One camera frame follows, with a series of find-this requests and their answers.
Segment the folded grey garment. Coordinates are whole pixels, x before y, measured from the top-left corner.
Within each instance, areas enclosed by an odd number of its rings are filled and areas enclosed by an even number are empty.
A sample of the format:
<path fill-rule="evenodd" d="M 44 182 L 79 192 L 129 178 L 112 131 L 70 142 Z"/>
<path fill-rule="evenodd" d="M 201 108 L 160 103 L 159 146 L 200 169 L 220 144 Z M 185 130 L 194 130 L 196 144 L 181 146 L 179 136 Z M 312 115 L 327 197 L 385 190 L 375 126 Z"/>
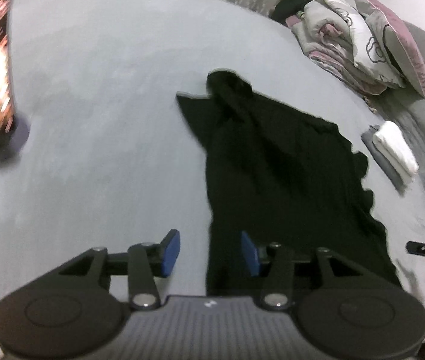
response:
<path fill-rule="evenodd" d="M 390 161 L 375 147 L 375 144 L 373 144 L 373 135 L 377 130 L 378 125 L 371 125 L 367 131 L 361 134 L 361 140 L 373 156 L 373 159 L 376 161 L 378 166 L 380 166 L 383 172 L 387 175 L 395 189 L 403 195 L 406 189 L 406 184 L 400 174 L 394 169 Z"/>

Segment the black item behind quilt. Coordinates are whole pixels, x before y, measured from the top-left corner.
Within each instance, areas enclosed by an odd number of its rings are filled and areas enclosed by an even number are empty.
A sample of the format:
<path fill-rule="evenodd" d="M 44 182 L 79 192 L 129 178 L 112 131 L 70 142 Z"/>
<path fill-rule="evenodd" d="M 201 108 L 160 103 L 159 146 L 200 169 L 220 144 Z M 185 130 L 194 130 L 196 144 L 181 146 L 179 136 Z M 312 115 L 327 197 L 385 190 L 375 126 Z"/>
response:
<path fill-rule="evenodd" d="M 307 0 L 281 0 L 269 14 L 269 18 L 280 24 L 284 24 L 290 17 L 302 11 Z"/>

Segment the black garment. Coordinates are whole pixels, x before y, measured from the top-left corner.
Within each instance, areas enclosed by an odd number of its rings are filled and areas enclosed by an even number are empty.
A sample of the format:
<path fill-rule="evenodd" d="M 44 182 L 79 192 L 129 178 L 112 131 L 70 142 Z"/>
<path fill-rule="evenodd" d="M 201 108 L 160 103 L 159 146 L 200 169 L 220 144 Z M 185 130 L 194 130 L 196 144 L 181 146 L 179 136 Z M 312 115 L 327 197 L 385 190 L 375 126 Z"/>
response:
<path fill-rule="evenodd" d="M 242 234 L 299 254 L 326 247 L 398 284 L 373 192 L 362 185 L 368 159 L 338 126 L 256 93 L 233 72 L 211 72 L 207 87 L 207 96 L 180 94 L 177 103 L 206 154 L 208 295 L 259 289 Z"/>

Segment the round grey phone stand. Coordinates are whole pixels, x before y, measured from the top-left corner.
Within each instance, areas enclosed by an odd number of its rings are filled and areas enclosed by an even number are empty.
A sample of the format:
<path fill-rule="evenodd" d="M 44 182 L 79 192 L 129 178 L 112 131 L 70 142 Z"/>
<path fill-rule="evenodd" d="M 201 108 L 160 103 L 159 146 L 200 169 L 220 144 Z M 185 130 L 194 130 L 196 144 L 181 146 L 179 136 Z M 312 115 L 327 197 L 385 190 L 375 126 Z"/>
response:
<path fill-rule="evenodd" d="M 30 132 L 30 125 L 23 114 L 15 114 L 8 133 L 0 133 L 0 162 L 19 154 Z"/>

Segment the folded pink white quilt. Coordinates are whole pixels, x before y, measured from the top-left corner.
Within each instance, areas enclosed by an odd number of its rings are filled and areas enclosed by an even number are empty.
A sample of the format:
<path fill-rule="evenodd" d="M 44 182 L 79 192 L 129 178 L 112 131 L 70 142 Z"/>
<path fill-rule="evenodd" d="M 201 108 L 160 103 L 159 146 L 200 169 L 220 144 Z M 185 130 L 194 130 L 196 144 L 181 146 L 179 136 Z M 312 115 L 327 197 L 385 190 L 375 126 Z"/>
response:
<path fill-rule="evenodd" d="M 355 92 L 377 96 L 405 86 L 361 14 L 344 0 L 307 0 L 286 19 L 302 52 Z"/>

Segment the folded white garment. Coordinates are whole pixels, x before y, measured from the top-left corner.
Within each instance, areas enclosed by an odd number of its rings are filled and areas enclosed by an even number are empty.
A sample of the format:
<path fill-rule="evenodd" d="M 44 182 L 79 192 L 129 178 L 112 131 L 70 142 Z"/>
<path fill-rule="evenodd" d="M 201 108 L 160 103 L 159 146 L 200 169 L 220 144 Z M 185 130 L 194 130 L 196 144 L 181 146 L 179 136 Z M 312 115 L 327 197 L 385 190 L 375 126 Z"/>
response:
<path fill-rule="evenodd" d="M 419 166 L 400 128 L 394 122 L 386 121 L 373 134 L 372 142 L 399 174 L 403 183 L 410 183 L 418 173 Z"/>

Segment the grey bed sheet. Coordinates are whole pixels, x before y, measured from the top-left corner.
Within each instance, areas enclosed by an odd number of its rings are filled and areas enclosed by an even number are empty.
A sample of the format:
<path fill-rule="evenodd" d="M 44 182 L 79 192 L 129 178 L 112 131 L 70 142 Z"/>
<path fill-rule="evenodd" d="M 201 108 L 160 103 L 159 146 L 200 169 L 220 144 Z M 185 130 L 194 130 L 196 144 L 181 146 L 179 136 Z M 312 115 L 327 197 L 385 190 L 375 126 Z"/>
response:
<path fill-rule="evenodd" d="M 221 0 L 14 0 L 16 114 L 0 162 L 0 359 L 414 359 L 425 343 L 425 190 L 396 191 L 361 140 L 381 118 L 293 34 Z M 339 253 L 273 242 L 250 295 L 206 289 L 206 154 L 177 96 L 229 71 L 329 121 L 368 159 L 393 284 Z M 181 252 L 154 277 L 148 249 Z"/>

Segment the pink grey pillow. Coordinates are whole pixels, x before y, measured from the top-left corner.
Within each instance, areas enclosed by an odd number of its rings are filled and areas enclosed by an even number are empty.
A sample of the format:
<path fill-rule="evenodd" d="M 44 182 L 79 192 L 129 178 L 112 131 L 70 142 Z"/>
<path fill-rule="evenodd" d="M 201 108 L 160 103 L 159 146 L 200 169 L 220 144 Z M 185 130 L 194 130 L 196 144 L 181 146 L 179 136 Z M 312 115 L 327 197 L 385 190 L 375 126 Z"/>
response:
<path fill-rule="evenodd" d="M 425 61 L 408 26 L 378 0 L 355 0 L 387 62 L 425 98 Z"/>

